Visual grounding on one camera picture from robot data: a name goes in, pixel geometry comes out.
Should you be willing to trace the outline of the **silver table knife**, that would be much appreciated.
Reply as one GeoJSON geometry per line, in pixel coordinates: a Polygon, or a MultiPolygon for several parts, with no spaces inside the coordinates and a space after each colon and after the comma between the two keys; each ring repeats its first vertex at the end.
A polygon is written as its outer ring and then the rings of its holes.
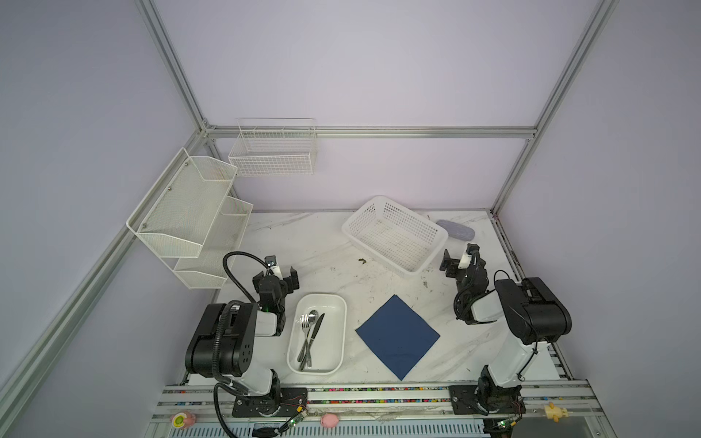
{"type": "Polygon", "coordinates": [[[324,321],[324,318],[325,318],[325,314],[322,313],[314,325],[314,328],[313,328],[312,333],[310,335],[310,339],[309,339],[308,344],[307,344],[305,359],[301,363],[301,370],[304,370],[306,367],[308,367],[312,364],[311,348],[314,344],[315,339],[318,336],[318,333],[319,333],[319,330],[321,329],[321,325],[324,321]]]}

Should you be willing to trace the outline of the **white rectangular plastic tray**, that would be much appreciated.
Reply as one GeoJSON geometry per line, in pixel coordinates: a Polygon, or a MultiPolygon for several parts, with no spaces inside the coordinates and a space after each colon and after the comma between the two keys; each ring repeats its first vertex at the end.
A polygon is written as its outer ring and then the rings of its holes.
{"type": "Polygon", "coordinates": [[[294,326],[290,332],[290,343],[288,343],[287,363],[292,372],[302,375],[326,376],[341,368],[345,348],[347,313],[347,303],[343,297],[338,295],[314,293],[301,298],[297,304],[294,326]],[[300,370],[298,355],[303,343],[300,319],[311,310],[317,310],[319,316],[324,313],[325,318],[311,348],[312,364],[304,370],[300,370]]]}

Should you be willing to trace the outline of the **blue paper napkin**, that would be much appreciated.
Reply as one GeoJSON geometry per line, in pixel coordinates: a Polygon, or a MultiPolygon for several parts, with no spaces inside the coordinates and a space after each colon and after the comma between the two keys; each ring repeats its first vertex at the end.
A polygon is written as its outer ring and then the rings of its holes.
{"type": "Polygon", "coordinates": [[[400,381],[440,339],[440,334],[397,295],[380,306],[356,333],[400,381]]]}

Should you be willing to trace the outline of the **silver spoon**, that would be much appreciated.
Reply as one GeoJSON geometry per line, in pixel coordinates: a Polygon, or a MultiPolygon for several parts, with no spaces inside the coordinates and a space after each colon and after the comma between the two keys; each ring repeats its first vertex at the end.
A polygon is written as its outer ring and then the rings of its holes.
{"type": "Polygon", "coordinates": [[[319,317],[319,312],[317,312],[317,310],[311,310],[309,313],[304,314],[300,319],[302,333],[304,335],[302,349],[298,355],[299,369],[300,370],[304,369],[305,362],[306,362],[307,357],[309,355],[311,331],[312,331],[318,317],[319,317]]]}

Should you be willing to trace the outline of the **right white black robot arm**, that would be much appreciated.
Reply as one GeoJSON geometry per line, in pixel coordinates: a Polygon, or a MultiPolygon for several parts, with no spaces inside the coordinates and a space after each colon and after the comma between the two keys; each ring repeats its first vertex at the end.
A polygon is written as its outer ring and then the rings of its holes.
{"type": "Polygon", "coordinates": [[[448,388],[454,414],[521,416],[525,406],[521,384],[526,371],[548,345],[570,333],[567,308],[538,277],[517,282],[496,279],[489,289],[487,262],[480,247],[468,244],[460,259],[444,252],[440,270],[456,281],[453,310],[467,325],[487,325],[503,317],[510,335],[491,363],[485,365],[475,385],[448,388]]]}

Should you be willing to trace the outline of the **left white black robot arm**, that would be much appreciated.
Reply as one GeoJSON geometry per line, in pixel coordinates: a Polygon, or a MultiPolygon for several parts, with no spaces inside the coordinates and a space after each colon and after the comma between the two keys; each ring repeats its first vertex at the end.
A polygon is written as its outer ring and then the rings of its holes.
{"type": "Polygon", "coordinates": [[[286,297],[299,289],[298,272],[274,269],[253,278],[259,302],[210,304],[185,354],[188,373],[213,378],[235,397],[235,418],[284,417],[301,412],[308,391],[284,389],[277,372],[254,359],[257,338],[279,337],[286,326],[286,297]]]}

